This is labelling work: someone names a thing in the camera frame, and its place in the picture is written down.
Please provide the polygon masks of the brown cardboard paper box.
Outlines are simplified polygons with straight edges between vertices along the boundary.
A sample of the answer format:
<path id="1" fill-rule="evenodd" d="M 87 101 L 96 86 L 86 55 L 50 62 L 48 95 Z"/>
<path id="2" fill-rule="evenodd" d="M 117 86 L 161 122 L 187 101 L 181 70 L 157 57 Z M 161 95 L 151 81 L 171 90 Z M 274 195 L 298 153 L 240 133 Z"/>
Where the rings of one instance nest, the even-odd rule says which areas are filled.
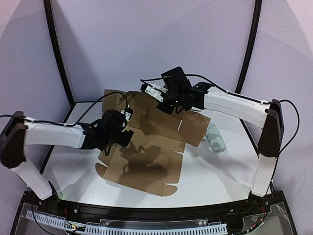
<path id="1" fill-rule="evenodd" d="M 122 186 L 170 196 L 178 189 L 185 145 L 199 146 L 210 118 L 193 111 L 168 115 L 156 108 L 155 99 L 135 91 L 105 97 L 102 111 L 120 111 L 125 101 L 134 111 L 126 129 L 134 134 L 128 146 L 114 144 L 108 156 L 101 152 L 96 172 Z"/>

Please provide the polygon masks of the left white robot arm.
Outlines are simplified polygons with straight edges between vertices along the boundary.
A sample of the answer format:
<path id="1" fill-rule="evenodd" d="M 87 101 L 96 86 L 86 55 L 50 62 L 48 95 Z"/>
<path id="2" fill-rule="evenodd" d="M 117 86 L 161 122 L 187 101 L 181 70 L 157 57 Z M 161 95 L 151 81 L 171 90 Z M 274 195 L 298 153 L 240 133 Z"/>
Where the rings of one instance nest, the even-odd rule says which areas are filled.
<path id="1" fill-rule="evenodd" d="M 24 154 L 25 145 L 59 145 L 76 149 L 99 149 L 109 154 L 111 146 L 126 147 L 133 131 L 126 126 L 133 110 L 107 110 L 101 119 L 88 124 L 54 123 L 25 117 L 21 111 L 9 116 L 0 134 L 0 162 L 15 172 L 40 200 L 57 197 L 53 185 L 46 180 Z"/>

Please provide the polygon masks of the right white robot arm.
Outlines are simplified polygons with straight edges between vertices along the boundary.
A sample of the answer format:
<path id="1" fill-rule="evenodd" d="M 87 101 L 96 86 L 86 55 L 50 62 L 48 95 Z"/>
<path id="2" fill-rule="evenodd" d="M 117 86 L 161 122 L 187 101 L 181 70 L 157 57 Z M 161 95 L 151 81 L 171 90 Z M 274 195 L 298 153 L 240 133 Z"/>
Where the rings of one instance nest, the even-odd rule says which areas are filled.
<path id="1" fill-rule="evenodd" d="M 278 100 L 266 101 L 236 94 L 223 89 L 208 78 L 197 75 L 201 82 L 192 85 L 181 67 L 161 75 L 163 85 L 146 88 L 158 101 L 158 109 L 167 114 L 188 111 L 192 108 L 222 113 L 260 130 L 258 164 L 251 193 L 263 197 L 267 194 L 280 155 L 284 123 Z"/>

